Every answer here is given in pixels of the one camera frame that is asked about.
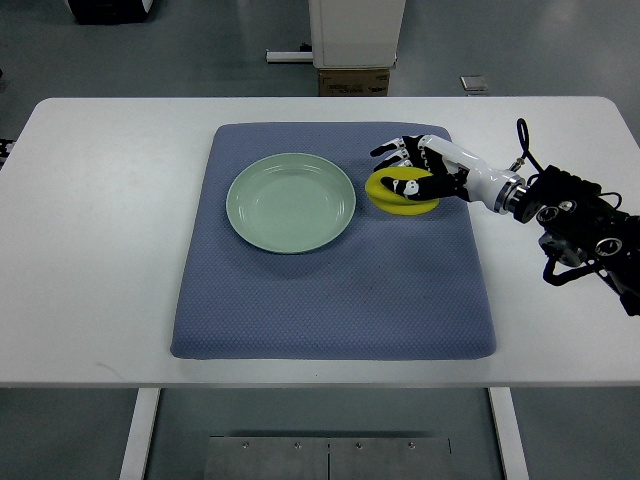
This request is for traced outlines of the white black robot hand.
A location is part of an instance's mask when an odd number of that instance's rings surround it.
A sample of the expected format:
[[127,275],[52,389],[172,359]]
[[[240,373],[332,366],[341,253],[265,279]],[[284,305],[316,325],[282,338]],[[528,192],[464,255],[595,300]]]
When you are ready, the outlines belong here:
[[373,157],[389,156],[374,168],[416,167],[431,173],[413,186],[394,181],[394,191],[404,187],[411,200],[427,201],[456,197],[480,202],[490,211],[506,214],[515,210],[526,192],[525,180],[516,173],[518,165],[507,170],[490,167],[483,159],[435,135],[402,136],[371,152]]

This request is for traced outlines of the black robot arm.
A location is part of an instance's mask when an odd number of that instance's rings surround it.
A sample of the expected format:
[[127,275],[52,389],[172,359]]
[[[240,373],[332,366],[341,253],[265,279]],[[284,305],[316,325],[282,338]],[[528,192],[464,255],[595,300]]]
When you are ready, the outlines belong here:
[[544,229],[539,245],[547,257],[542,277],[562,286],[597,275],[630,316],[639,314],[639,217],[605,200],[602,187],[555,166],[543,168],[529,148],[526,121],[517,120],[522,160],[537,170],[505,202],[514,218],[536,220]]

